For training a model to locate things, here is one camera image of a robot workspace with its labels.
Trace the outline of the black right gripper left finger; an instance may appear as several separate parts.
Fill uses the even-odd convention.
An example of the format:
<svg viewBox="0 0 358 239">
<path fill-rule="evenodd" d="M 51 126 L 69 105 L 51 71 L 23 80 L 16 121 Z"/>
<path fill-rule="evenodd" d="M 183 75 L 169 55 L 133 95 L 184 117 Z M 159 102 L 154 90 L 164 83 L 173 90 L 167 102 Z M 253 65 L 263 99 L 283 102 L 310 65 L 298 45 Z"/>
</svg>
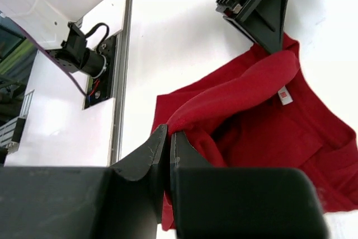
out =
<svg viewBox="0 0 358 239">
<path fill-rule="evenodd" d="M 2 238 L 155 238 L 167 126 L 110 167 L 4 167 Z"/>
</svg>

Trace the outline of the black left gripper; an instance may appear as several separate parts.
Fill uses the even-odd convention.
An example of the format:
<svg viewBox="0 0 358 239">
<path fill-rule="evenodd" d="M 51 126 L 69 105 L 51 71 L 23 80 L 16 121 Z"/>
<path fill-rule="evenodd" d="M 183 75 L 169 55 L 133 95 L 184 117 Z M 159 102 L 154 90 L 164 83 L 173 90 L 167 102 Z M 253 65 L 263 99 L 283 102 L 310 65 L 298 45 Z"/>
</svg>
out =
<svg viewBox="0 0 358 239">
<path fill-rule="evenodd" d="M 273 54 L 283 50 L 288 0 L 216 0 L 216 11 L 250 41 Z"/>
</svg>

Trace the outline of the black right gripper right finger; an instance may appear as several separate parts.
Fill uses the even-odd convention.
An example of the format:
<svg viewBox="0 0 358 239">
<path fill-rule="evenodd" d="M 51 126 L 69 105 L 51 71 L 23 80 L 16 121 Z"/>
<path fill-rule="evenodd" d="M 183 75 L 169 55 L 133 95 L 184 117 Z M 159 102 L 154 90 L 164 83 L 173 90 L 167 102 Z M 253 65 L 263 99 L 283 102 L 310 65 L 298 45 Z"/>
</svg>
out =
<svg viewBox="0 0 358 239">
<path fill-rule="evenodd" d="M 295 168 L 218 168 L 183 132 L 171 138 L 178 238 L 328 238 L 314 186 Z"/>
</svg>

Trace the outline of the red t shirt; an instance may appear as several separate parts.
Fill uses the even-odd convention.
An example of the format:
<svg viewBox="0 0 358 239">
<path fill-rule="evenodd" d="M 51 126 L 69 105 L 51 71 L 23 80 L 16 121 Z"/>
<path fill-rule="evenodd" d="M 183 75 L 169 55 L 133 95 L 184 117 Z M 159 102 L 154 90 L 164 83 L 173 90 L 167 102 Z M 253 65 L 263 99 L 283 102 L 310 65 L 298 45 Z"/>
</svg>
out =
<svg viewBox="0 0 358 239">
<path fill-rule="evenodd" d="M 295 168 L 314 186 L 322 212 L 357 209 L 356 133 L 332 113 L 305 81 L 299 43 L 283 50 L 259 45 L 201 80 L 159 95 L 153 126 L 183 132 L 218 168 Z M 176 229 L 171 191 L 162 227 Z"/>
</svg>

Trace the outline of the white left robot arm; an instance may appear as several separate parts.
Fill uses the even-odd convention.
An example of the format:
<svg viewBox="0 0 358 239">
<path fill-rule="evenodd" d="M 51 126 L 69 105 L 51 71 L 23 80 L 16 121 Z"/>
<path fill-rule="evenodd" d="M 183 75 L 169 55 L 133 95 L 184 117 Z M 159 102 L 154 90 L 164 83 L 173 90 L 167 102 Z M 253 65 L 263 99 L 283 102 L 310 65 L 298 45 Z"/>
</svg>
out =
<svg viewBox="0 0 358 239">
<path fill-rule="evenodd" d="M 283 49 L 287 3 L 288 0 L 216 0 L 216 11 L 248 39 L 273 54 Z M 107 69 L 107 57 L 100 47 L 109 36 L 109 28 L 95 50 L 86 45 L 87 39 L 103 25 L 100 22 L 85 34 L 74 23 L 68 23 L 69 34 L 61 47 L 47 50 L 47 54 L 69 72 L 82 71 L 93 78 L 101 76 Z"/>
</svg>

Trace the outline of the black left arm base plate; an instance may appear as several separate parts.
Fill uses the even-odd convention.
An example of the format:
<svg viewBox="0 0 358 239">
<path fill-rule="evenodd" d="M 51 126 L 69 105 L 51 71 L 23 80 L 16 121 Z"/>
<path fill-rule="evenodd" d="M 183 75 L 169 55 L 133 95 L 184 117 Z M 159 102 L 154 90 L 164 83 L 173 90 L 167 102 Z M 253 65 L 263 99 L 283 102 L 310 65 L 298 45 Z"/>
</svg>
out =
<svg viewBox="0 0 358 239">
<path fill-rule="evenodd" d="M 87 86 L 87 97 L 84 109 L 95 106 L 112 97 L 112 79 L 114 73 L 117 36 L 107 38 L 99 48 L 99 52 L 106 58 L 106 69 L 99 77 L 90 78 Z"/>
</svg>

